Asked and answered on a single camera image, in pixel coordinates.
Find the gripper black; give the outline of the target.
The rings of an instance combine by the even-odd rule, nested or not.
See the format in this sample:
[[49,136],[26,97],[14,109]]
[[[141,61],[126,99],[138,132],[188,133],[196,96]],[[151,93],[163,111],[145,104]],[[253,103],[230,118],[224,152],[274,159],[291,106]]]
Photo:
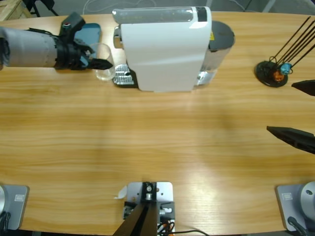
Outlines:
[[94,49],[79,38],[66,42],[65,39],[58,36],[54,38],[54,41],[57,49],[55,69],[107,70],[113,67],[113,64],[106,59],[92,59]]

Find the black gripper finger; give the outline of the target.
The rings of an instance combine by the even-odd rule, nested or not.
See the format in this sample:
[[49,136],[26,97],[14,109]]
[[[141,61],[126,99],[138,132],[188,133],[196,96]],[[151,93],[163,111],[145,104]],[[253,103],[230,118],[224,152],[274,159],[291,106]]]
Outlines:
[[314,80],[299,81],[299,82],[293,83],[291,86],[310,96],[315,96],[315,81]]
[[294,148],[306,151],[311,154],[315,153],[315,135],[313,133],[290,127],[275,126],[267,126],[266,130],[268,130],[276,138],[282,140]]

